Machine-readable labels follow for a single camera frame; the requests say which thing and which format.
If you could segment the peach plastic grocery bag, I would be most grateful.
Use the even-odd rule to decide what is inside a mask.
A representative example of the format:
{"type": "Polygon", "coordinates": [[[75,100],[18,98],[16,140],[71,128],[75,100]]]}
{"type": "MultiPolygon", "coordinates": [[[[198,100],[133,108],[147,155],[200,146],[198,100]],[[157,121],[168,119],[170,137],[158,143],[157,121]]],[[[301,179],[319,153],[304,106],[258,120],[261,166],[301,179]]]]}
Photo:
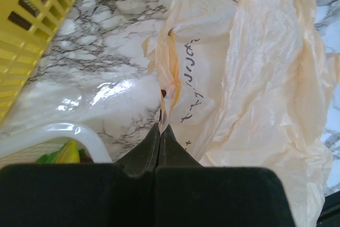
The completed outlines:
{"type": "Polygon", "coordinates": [[[314,226],[333,155],[321,142],[339,55],[314,27],[316,0],[172,0],[143,43],[161,98],[159,128],[205,166],[263,166],[297,226],[314,226]]]}

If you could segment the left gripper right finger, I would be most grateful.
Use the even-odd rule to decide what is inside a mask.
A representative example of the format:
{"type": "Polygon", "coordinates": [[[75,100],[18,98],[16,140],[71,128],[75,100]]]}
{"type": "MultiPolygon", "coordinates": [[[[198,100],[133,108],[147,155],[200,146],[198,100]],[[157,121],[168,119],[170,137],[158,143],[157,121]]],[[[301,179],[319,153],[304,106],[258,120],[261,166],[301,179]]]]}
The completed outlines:
{"type": "Polygon", "coordinates": [[[202,167],[176,140],[169,125],[160,136],[158,166],[202,167]]]}

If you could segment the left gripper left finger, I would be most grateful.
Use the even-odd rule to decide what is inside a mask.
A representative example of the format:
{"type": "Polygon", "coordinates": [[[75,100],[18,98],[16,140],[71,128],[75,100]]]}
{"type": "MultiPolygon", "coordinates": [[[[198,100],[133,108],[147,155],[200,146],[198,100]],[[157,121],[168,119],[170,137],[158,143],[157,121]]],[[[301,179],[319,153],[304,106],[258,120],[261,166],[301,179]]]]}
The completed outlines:
{"type": "Polygon", "coordinates": [[[160,143],[158,124],[155,123],[146,137],[130,152],[120,158],[116,164],[123,168],[131,178],[140,178],[146,172],[152,172],[156,166],[160,143]]]}

